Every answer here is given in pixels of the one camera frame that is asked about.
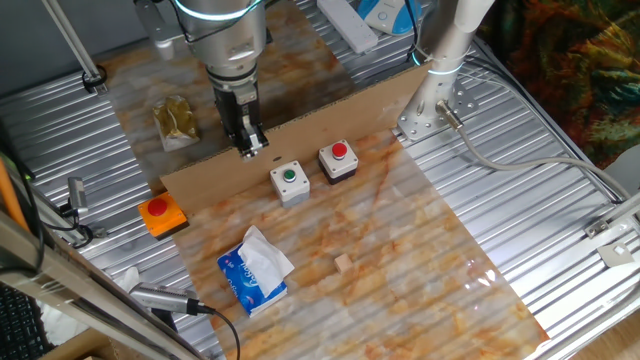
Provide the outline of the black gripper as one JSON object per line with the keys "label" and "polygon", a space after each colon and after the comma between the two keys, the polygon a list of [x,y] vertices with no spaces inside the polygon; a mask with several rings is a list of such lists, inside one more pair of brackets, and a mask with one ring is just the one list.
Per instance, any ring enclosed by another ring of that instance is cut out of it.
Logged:
{"label": "black gripper", "polygon": [[[216,84],[214,94],[223,129],[227,135],[233,135],[233,144],[242,158],[256,156],[269,145],[262,130],[256,81],[228,89]],[[248,133],[244,128],[244,116],[249,117]]]}

